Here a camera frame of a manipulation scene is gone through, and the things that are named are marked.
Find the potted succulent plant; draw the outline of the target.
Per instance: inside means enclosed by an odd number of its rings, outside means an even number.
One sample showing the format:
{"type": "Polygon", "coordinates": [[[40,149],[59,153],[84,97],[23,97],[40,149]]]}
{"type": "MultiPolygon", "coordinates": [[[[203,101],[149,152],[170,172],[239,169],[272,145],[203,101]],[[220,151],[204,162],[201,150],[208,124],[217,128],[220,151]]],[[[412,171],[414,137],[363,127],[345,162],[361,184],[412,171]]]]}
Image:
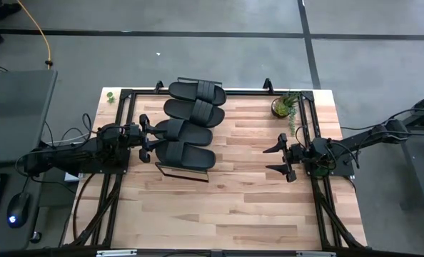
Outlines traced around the potted succulent plant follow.
{"type": "Polygon", "coordinates": [[[278,119],[288,118],[288,127],[291,136],[296,133],[296,115],[298,113],[297,105],[301,99],[301,92],[287,92],[274,99],[271,104],[271,113],[278,119]]]}

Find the grey desk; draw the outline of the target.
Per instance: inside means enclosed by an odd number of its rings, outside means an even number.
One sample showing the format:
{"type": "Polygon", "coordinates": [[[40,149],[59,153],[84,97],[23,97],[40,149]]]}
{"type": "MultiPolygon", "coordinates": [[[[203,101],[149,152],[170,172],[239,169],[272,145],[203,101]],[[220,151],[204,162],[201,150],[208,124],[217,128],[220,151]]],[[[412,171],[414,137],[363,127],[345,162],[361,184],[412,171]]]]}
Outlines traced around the grey desk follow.
{"type": "Polygon", "coordinates": [[[34,233],[41,186],[14,166],[41,141],[57,75],[56,71],[0,72],[0,253],[26,249],[34,233]],[[22,191],[29,195],[27,221],[11,228],[7,209],[22,191]]]}

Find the black aluminium table frame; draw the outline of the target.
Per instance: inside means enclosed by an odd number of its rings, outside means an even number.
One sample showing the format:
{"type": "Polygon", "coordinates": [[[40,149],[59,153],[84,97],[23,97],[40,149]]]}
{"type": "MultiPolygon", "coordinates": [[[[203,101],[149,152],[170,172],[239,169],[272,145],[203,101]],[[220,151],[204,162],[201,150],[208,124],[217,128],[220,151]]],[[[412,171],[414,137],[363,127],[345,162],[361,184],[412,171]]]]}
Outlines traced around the black aluminium table frame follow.
{"type": "MultiPolygon", "coordinates": [[[[225,89],[221,124],[212,128],[206,148],[216,154],[209,182],[164,176],[131,149],[123,175],[111,237],[112,248],[181,250],[319,250],[321,248],[311,178],[294,165],[297,179],[266,168],[282,163],[282,154],[262,153],[280,133],[290,136],[287,119],[277,119],[268,89],[225,89]]],[[[341,139],[331,90],[312,93],[317,128],[341,139]]],[[[346,178],[330,178],[335,211],[355,239],[367,244],[355,190],[346,178]]]]}

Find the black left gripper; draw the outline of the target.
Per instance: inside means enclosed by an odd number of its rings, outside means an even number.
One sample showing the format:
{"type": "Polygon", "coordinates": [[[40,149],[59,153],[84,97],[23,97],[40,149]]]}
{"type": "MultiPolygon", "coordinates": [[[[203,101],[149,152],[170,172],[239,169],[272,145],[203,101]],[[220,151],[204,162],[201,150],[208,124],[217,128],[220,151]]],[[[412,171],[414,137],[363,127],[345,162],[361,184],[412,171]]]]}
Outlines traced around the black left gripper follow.
{"type": "Polygon", "coordinates": [[[164,140],[145,140],[142,142],[142,132],[155,135],[158,133],[164,133],[166,130],[152,126],[146,114],[141,114],[139,116],[139,124],[141,126],[141,130],[139,128],[139,125],[135,123],[125,125],[126,145],[128,147],[136,147],[141,145],[141,149],[139,150],[139,159],[144,163],[150,163],[150,152],[152,152],[152,150],[154,150],[155,148],[159,147],[164,142],[164,140]]]}

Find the black mouse with blue light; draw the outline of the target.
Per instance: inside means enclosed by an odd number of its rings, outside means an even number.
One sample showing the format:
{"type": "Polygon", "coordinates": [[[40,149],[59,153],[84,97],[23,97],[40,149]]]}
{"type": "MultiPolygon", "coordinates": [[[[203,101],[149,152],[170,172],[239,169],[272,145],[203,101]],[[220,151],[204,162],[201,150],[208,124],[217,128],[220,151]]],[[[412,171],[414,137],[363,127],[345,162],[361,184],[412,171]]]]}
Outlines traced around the black mouse with blue light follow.
{"type": "Polygon", "coordinates": [[[10,228],[21,228],[28,220],[30,194],[21,192],[12,197],[7,207],[7,222],[10,228]]]}

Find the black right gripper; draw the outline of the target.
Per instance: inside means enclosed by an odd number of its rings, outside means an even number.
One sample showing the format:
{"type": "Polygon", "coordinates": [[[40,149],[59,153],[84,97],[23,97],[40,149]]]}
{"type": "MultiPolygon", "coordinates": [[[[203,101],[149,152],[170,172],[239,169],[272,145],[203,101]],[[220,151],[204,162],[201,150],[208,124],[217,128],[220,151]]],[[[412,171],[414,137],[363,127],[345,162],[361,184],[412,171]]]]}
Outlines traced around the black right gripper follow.
{"type": "MultiPolygon", "coordinates": [[[[276,153],[282,151],[287,153],[287,161],[290,164],[298,164],[303,162],[306,159],[306,150],[300,143],[292,144],[287,148],[287,136],[285,133],[280,133],[277,138],[277,143],[275,146],[272,146],[263,151],[263,153],[276,153]]],[[[281,165],[267,165],[266,168],[277,171],[285,176],[287,182],[294,182],[297,177],[295,171],[291,168],[291,165],[281,164],[281,165]]]]}

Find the black rubber slide sandal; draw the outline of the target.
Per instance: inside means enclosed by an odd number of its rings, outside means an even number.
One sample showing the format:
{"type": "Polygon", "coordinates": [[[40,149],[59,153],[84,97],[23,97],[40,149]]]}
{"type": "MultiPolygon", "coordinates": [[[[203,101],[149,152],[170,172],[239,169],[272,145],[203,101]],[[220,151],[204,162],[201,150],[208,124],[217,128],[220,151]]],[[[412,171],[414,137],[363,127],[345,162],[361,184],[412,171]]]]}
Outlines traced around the black rubber slide sandal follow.
{"type": "Polygon", "coordinates": [[[207,170],[216,164],[214,152],[181,141],[165,141],[156,148],[158,160],[176,168],[207,170]]]}
{"type": "Polygon", "coordinates": [[[194,146],[208,146],[213,140],[212,131],[183,119],[161,121],[155,130],[154,136],[158,139],[182,141],[194,146]]]}
{"type": "Polygon", "coordinates": [[[171,118],[183,119],[204,128],[213,128],[225,118],[223,109],[202,100],[169,99],[165,102],[163,110],[171,118]]]}
{"type": "Polygon", "coordinates": [[[224,105],[227,100],[226,92],[220,86],[209,81],[173,82],[168,88],[168,93],[175,99],[201,100],[214,106],[224,105]]]}

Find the silver table bracket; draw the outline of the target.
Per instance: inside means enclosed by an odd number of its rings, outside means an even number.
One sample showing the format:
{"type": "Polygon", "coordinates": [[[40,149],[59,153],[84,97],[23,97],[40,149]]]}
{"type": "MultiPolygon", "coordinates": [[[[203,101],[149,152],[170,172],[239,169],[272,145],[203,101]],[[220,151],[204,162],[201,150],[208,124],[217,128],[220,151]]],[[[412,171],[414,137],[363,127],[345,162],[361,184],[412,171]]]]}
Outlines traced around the silver table bracket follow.
{"type": "Polygon", "coordinates": [[[96,252],[96,257],[134,257],[137,256],[136,249],[112,249],[96,252]]]}
{"type": "Polygon", "coordinates": [[[296,257],[337,257],[337,255],[327,251],[297,251],[296,257]]]}

